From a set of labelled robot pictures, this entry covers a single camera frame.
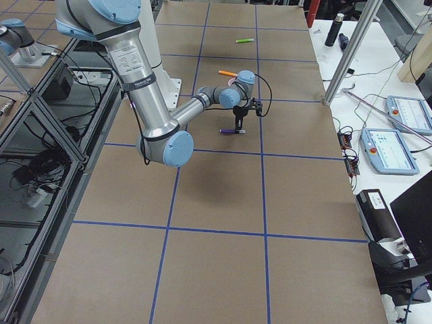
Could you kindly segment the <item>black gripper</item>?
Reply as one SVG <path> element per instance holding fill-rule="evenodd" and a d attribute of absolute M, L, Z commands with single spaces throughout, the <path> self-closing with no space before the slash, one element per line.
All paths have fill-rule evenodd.
<path fill-rule="evenodd" d="M 248 115 L 248 107 L 234 106 L 233 113 L 236 118 L 235 131 L 245 132 L 243 129 L 243 119 Z"/>

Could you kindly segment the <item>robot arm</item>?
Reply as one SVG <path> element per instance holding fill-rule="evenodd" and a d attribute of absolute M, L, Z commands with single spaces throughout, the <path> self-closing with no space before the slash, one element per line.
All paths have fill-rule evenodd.
<path fill-rule="evenodd" d="M 123 90 L 142 120 L 137 149 L 144 159 L 181 167 L 194 150 L 192 135 L 183 129 L 195 117 L 219 104 L 236 116 L 235 132 L 250 110 L 261 114 L 253 98 L 255 74 L 238 73 L 229 86 L 202 87 L 191 99 L 170 112 L 140 39 L 141 1 L 57 1 L 56 24 L 60 33 L 102 44 Z"/>
<path fill-rule="evenodd" d="M 20 68 L 41 68 L 51 56 L 50 48 L 38 44 L 17 18 L 1 21 L 1 50 Z"/>

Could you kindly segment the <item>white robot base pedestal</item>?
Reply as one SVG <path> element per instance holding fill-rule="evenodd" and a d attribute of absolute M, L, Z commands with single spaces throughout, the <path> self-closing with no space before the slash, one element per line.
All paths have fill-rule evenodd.
<path fill-rule="evenodd" d="M 173 112 L 178 105 L 182 80 L 171 78 L 163 67 L 155 21 L 151 9 L 151 2 L 149 0 L 141 1 L 139 22 L 141 25 L 139 37 L 142 46 L 151 68 L 157 77 L 157 82 L 168 111 Z"/>

